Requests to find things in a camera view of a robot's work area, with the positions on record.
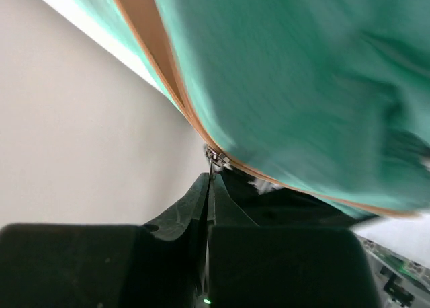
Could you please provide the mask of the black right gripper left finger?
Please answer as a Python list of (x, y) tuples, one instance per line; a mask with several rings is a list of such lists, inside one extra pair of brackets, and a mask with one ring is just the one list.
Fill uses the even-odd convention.
[(143, 225), (1, 229), (2, 307), (195, 307), (204, 290), (210, 177)]

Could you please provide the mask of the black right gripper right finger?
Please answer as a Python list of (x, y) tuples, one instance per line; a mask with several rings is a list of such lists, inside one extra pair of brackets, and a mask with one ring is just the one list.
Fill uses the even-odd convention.
[(210, 186), (208, 297), (213, 307), (380, 307), (361, 243), (348, 229), (260, 227), (220, 176)]

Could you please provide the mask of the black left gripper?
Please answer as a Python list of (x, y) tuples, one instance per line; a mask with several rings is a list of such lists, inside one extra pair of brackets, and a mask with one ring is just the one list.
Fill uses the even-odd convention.
[(251, 176), (238, 169), (221, 172), (226, 189), (236, 204), (260, 226), (321, 225), (352, 227), (373, 221), (376, 215), (353, 218), (313, 196), (287, 188), (258, 194)]

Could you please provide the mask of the metal zipper slider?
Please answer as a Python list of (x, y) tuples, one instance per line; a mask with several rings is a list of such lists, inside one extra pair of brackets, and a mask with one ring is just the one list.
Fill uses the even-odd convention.
[(214, 176), (224, 169), (232, 170), (230, 159), (223, 153), (218, 153), (211, 146), (204, 145), (204, 155), (209, 163), (209, 174)]

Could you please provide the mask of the orange and teal hooded jacket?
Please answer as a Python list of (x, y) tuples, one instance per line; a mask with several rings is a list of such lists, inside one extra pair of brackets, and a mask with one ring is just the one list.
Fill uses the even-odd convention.
[(227, 163), (353, 216), (429, 208), (429, 0), (73, 0)]

